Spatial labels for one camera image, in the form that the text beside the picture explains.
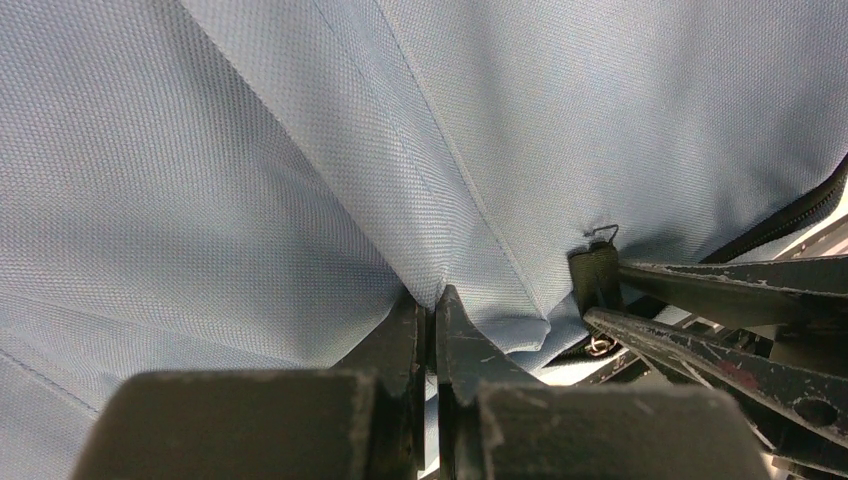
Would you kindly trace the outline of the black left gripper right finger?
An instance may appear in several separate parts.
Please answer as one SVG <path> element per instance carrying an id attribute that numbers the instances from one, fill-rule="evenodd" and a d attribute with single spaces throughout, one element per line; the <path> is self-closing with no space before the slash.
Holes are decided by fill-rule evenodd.
<path id="1" fill-rule="evenodd" d="M 489 396 L 542 383 L 473 324 L 453 285 L 436 304 L 434 335 L 439 477 L 493 479 L 494 455 L 506 445 L 506 435 Z"/>

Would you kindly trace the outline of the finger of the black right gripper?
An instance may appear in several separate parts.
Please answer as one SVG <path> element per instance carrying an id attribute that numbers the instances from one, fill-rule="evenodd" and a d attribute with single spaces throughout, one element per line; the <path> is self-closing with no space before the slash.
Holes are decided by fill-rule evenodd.
<path id="1" fill-rule="evenodd" d="M 730 328 L 847 328 L 847 257 L 733 264 L 625 263 L 622 283 Z"/>
<path id="2" fill-rule="evenodd" d="M 584 320 L 634 353 L 729 387 L 791 422 L 847 446 L 847 380 L 773 362 L 713 337 L 593 308 Z"/>

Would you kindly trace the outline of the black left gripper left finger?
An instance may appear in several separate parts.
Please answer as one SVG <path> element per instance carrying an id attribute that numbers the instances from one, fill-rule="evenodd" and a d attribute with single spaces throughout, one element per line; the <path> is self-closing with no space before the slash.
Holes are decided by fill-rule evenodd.
<path id="1" fill-rule="evenodd" d="M 416 479 L 425 467 L 427 311 L 407 291 L 334 370 L 371 374 L 367 479 Z"/>

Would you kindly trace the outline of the blue grey student backpack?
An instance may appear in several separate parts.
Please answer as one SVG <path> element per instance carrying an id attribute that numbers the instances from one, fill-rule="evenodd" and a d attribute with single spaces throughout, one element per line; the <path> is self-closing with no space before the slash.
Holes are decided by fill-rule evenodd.
<path id="1" fill-rule="evenodd" d="M 567 254 L 689 263 L 847 152 L 843 1 L 5 1 L 1 475 L 148 370 L 322 368 L 454 285 L 536 372 Z"/>

